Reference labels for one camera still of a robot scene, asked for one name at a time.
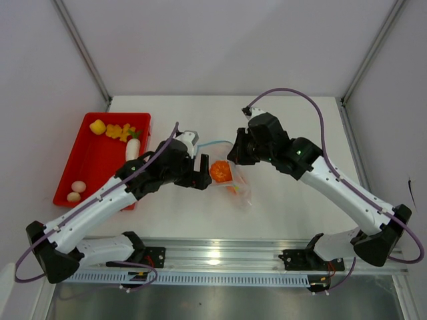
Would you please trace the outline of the orange toy pumpkin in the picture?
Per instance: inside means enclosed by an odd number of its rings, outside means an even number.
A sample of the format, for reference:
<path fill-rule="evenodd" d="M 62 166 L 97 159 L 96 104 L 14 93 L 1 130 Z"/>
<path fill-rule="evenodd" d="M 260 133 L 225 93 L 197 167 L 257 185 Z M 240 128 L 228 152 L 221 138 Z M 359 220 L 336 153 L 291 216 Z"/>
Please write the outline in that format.
<path fill-rule="evenodd" d="M 232 180 L 232 172 L 227 161 L 214 162 L 209 168 L 209 174 L 216 183 L 225 183 Z"/>

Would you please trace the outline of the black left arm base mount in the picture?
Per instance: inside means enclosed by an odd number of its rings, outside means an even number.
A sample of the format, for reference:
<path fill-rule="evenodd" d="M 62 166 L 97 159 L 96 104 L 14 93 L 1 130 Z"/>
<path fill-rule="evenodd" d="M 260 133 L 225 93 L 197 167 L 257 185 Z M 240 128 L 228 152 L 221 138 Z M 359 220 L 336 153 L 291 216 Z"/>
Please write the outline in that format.
<path fill-rule="evenodd" d="M 128 261 L 162 269 L 164 268 L 165 258 L 165 247 L 145 247 L 144 249 L 136 250 Z"/>

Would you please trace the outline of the orange toy fruit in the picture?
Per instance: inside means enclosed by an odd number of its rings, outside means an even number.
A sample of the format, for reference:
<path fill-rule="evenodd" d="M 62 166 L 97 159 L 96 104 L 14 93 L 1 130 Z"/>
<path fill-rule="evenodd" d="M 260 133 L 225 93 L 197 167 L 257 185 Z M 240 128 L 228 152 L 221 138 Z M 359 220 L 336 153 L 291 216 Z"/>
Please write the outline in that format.
<path fill-rule="evenodd" d="M 237 176 L 233 177 L 231 181 L 228 181 L 226 189 L 232 195 L 239 195 L 248 191 L 248 184 L 246 183 L 245 179 L 242 179 L 240 176 Z"/>

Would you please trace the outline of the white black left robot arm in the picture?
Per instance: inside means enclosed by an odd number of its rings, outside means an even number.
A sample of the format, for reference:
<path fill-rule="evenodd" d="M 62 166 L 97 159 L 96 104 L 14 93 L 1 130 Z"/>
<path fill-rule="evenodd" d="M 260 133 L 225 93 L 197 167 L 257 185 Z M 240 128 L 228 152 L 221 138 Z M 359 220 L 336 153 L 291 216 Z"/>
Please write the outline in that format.
<path fill-rule="evenodd" d="M 34 221 L 26 228 L 31 250 L 52 284 L 60 283 L 83 267 L 142 267 L 147 249 L 133 231 L 117 237 L 87 240 L 86 235 L 113 214 L 137 203 L 161 186 L 204 190 L 212 182 L 209 157 L 200 155 L 199 170 L 192 145 L 178 139 L 163 141 L 155 151 L 127 161 L 92 196 L 54 221 Z"/>

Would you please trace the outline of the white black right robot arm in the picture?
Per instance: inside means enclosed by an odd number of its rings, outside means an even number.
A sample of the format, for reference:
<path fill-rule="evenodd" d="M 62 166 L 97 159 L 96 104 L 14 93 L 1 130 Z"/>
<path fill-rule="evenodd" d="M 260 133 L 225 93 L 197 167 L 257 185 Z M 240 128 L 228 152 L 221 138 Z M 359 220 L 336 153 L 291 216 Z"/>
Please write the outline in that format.
<path fill-rule="evenodd" d="M 411 211 L 392 206 L 329 166 L 324 152 L 309 139 L 291 139 L 279 119 L 258 108 L 244 109 L 248 126 L 237 130 L 228 160 L 236 165 L 270 163 L 277 171 L 305 183 L 337 205 L 357 228 L 332 235 L 319 233 L 306 247 L 304 259 L 312 269 L 328 261 L 359 257 L 381 267 L 401 238 Z"/>

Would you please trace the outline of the clear zip top bag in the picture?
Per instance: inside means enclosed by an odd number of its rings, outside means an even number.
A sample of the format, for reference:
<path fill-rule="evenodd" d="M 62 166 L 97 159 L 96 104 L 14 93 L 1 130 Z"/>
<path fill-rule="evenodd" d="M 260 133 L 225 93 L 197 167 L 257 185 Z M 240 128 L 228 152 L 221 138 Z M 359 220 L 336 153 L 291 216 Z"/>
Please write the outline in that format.
<path fill-rule="evenodd" d="M 228 160 L 233 143 L 226 140 L 210 141 L 197 146 L 197 156 L 209 156 L 208 173 L 212 179 L 211 188 L 219 189 L 228 201 L 240 209 L 252 205 L 252 189 L 243 171 Z"/>

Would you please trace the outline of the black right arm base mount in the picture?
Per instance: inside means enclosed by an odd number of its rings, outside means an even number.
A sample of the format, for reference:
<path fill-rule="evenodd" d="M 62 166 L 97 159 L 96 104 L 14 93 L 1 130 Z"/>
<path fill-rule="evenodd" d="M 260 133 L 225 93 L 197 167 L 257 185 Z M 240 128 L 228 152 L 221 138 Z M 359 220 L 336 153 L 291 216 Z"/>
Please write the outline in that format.
<path fill-rule="evenodd" d="M 344 271 L 344 261 L 322 260 L 315 253 L 305 249 L 284 249 L 278 258 L 283 261 L 286 271 Z"/>

